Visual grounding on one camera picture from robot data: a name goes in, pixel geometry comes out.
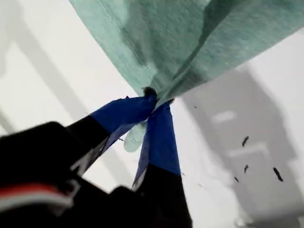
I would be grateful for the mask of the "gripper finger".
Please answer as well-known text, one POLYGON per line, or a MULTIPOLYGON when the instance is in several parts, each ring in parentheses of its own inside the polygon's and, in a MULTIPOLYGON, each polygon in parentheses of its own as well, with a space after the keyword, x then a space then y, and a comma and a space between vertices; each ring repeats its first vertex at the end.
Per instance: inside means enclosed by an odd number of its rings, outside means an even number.
POLYGON ((156 103, 156 91, 145 87, 143 96, 111 101, 69 125, 67 129, 90 149, 106 141, 97 154, 101 156, 121 136, 145 121, 152 114, 156 103))
POLYGON ((191 228, 170 105, 148 118, 133 187, 156 213, 153 227, 191 228))

